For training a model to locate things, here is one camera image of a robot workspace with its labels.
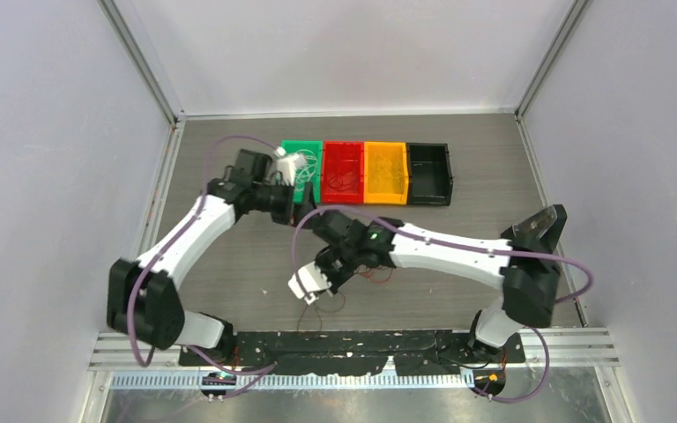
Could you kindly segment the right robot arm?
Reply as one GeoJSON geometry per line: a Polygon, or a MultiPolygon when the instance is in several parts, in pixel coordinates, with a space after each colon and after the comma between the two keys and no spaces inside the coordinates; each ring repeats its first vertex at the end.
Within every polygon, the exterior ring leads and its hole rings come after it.
{"type": "Polygon", "coordinates": [[[399,219],[363,223],[334,210],[309,218],[308,226],[326,245],[289,281],[294,294],[307,303],[322,293],[336,293],[362,266],[423,269],[497,290],[495,301],[475,315],[465,341],[465,351],[477,361],[497,357],[525,327],[552,324],[561,272],[538,237],[472,239],[399,219]]]}

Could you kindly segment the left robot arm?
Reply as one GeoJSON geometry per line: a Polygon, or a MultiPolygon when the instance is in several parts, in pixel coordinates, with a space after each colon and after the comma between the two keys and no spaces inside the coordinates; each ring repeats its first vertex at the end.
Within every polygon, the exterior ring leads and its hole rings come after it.
{"type": "Polygon", "coordinates": [[[230,322],[182,306],[182,282],[204,252],[243,216],[263,212],[274,223],[294,223],[294,192],[313,161],[303,151],[274,153],[241,149],[220,177],[205,182],[185,217],[135,259],[120,258],[108,276],[107,324],[128,336],[137,363],[147,367],[140,344],[150,351],[179,345],[223,365],[234,357],[230,322]]]}

